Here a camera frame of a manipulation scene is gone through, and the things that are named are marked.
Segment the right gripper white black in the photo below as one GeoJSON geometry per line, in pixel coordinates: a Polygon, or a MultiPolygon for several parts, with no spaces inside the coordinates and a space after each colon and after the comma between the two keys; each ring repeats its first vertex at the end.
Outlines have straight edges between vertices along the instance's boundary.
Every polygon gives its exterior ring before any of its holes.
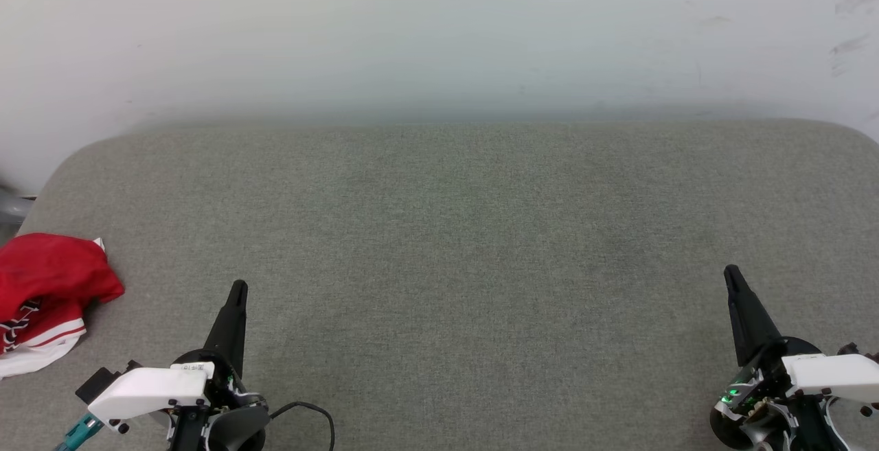
{"type": "Polygon", "coordinates": [[[879,364],[782,336],[737,264],[723,279],[740,369],[713,407],[714,431],[800,431],[813,415],[832,431],[829,409],[841,399],[865,416],[879,411],[879,364]]]}

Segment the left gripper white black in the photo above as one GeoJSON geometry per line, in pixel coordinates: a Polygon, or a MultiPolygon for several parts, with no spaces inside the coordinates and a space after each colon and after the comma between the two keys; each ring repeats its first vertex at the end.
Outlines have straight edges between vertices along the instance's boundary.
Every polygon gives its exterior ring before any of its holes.
{"type": "Polygon", "coordinates": [[[167,451],[251,451],[251,393],[245,391],[246,304],[249,286],[236,280],[204,349],[166,369],[134,369],[110,385],[88,412],[118,433],[150,415],[166,426],[167,451]]]}

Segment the red white basketball jersey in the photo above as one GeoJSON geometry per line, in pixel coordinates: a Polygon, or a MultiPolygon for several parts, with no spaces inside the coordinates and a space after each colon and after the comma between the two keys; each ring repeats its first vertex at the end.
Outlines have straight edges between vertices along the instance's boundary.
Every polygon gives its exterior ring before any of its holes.
{"type": "Polygon", "coordinates": [[[0,381],[65,357],[87,308],[125,291],[101,238],[34,233],[0,246],[0,381]]]}

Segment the grey fabric sofa seat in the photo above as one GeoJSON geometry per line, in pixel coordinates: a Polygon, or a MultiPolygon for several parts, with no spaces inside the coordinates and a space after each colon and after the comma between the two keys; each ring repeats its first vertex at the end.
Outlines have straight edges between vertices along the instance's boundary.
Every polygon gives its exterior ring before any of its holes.
{"type": "Polygon", "coordinates": [[[879,144],[819,122],[144,132],[22,232],[103,238],[126,292],[0,382],[0,451],[52,451],[98,367],[200,348],[237,279],[246,388],[336,451],[725,451],[727,264],[785,335],[879,350],[879,144]]]}

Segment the grey metal tube leg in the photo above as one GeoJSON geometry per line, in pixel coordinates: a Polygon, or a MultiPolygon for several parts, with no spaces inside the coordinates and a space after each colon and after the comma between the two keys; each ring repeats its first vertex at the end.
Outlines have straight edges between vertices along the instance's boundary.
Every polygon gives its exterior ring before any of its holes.
{"type": "Polygon", "coordinates": [[[33,206],[34,198],[15,195],[0,186],[0,247],[15,238],[33,206]]]}

